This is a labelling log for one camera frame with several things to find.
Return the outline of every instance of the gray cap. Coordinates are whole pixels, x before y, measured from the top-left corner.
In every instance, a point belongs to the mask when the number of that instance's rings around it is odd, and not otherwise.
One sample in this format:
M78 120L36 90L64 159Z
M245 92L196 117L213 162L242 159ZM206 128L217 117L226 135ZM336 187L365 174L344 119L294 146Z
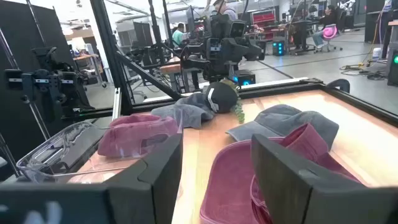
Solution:
M194 93L179 99L174 105L153 109L151 114L162 118L167 116L174 118L175 111L180 110L182 112L183 128L200 129L202 121L214 118L214 112L207 107L205 98L206 95L203 93Z
M337 135L338 124L318 112L301 112L288 105L268 108L257 115L254 121L230 129L226 133L237 141L249 140L253 134L261 134L267 138L285 137L306 123L310 123L315 128L330 150Z

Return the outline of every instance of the gray floor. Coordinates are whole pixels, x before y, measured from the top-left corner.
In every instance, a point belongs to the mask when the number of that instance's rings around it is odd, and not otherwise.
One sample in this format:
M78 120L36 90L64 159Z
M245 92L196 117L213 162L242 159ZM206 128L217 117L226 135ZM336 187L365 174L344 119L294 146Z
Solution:
M387 86L387 80L372 81L364 76L342 75L340 67L344 65L355 65L366 60L371 49L370 44L364 44L364 31L349 32L337 37L333 44L342 47L343 50L333 52L313 52L306 53L301 56L285 55L283 57L275 57L268 55L262 62L246 62L242 61L240 69L248 69L256 74L256 81L268 82L274 80L284 80L289 77L283 73L294 77L310 77L319 78L325 83L333 80L344 78L351 83L351 94L376 106L389 110L398 114L398 88ZM309 44L313 44L311 38L308 39ZM369 70L376 71L385 69L385 65L376 64ZM142 86L140 82L132 85L133 88L143 91L148 98L164 96L154 86ZM112 86L103 89L100 86L89 86L87 95L92 106L96 108L108 107L113 104ZM141 96L135 96L136 102L142 102Z

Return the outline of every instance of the cap brim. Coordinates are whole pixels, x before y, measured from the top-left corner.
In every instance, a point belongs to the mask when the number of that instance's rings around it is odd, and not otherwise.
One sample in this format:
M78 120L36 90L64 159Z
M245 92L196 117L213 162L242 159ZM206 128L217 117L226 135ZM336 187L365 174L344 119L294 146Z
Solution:
M253 134L261 134L267 138L282 137L255 121L230 129L226 133L230 134L237 141L250 140Z

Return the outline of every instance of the wooden table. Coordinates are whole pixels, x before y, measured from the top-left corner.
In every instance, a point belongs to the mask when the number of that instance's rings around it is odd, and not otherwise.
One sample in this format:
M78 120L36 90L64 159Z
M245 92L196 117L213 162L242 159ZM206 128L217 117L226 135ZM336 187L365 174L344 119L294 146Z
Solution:
M180 59L178 57L171 58L168 62L179 62ZM182 77L184 79L184 87L185 87L185 92L189 93L189 82L188 82L188 72L192 73L192 82L196 86L196 83L198 83L198 74L196 71L198 71L198 68L188 68L182 69ZM180 87L177 86L177 83L175 81L175 74L181 73L181 65L180 64L175 64L175 65L165 65L160 68L160 72L164 75L170 75L170 82L172 85L172 89L175 91L179 91Z
M368 187L398 186L398 128L320 90L253 98L242 103L245 122L279 104L321 113L340 125L330 152L337 162ZM236 115L230 113L216 115L200 130L184 130L181 188L173 223L199 223L211 165L217 153L234 142L225 131L237 126Z
M79 57L75 57L75 58L73 58L73 60L83 60L83 59L88 59L88 58L97 58L97 57L99 57L98 55L96 55L96 54L91 54L91 55L82 55L82 56L79 56Z

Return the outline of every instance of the pink chair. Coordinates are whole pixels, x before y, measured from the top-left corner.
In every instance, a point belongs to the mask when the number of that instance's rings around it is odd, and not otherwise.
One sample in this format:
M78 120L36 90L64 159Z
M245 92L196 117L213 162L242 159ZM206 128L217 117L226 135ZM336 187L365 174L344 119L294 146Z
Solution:
M328 49L328 52L330 52L330 47L333 47L333 49L336 50L337 46L331 45L330 41L338 36L339 36L339 33L338 33L336 24L331 24L331 25L326 26L325 29L323 30L323 40L327 41L327 44L322 46L321 49L315 49L314 53L322 52L324 47L326 47Z

